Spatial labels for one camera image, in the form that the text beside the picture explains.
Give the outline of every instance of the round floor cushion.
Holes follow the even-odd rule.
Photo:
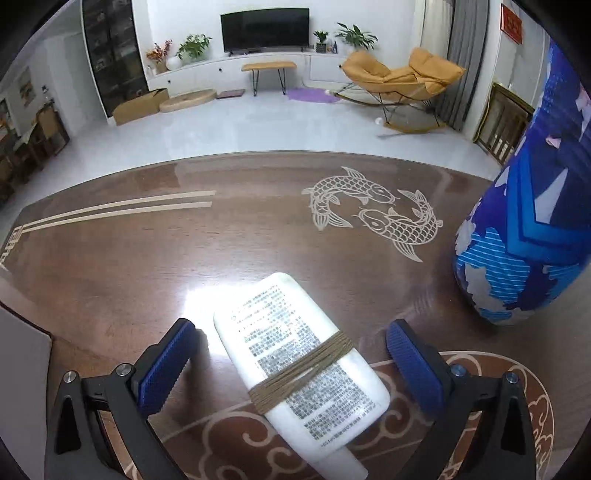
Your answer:
[[[183,95],[169,98],[160,104],[161,112],[174,112],[189,108],[191,106],[201,105],[213,100],[217,95],[214,89],[199,90],[198,92],[189,92]]]

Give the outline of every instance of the purple rug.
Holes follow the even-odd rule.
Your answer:
[[[287,97],[300,102],[335,103],[339,101],[337,97],[327,95],[321,88],[292,88],[287,90]]]

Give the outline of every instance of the red sign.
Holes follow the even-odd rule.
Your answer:
[[[519,45],[523,43],[521,19],[503,4],[501,4],[501,31],[509,35],[509,38]]]

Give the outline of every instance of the white floor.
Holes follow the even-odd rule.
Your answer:
[[[117,171],[179,158],[262,150],[340,151],[403,158],[463,171],[486,179],[498,163],[449,128],[405,135],[380,127],[380,110],[341,100],[308,103],[280,92],[254,98],[214,100],[190,109],[159,113],[121,127],[106,123],[78,137],[0,210],[0,239],[30,203]]]

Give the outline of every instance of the potted plant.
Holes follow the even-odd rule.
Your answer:
[[[326,38],[329,36],[328,32],[323,32],[322,30],[316,30],[314,32],[314,36],[318,38],[318,43],[316,44],[316,53],[326,53]]]
[[[154,49],[146,54],[146,56],[155,63],[157,73],[166,72],[166,57],[168,56],[172,44],[172,40],[167,40],[164,43],[164,48],[162,48],[157,43],[154,43]]]
[[[196,61],[209,46],[211,37],[204,34],[189,35],[178,48],[178,56],[182,60]]]
[[[378,41],[378,37],[369,32],[362,32],[357,25],[353,28],[347,27],[344,23],[337,22],[341,29],[336,33],[336,37],[340,37],[347,44],[352,46],[355,50],[365,48],[366,50],[374,49],[374,44]]]

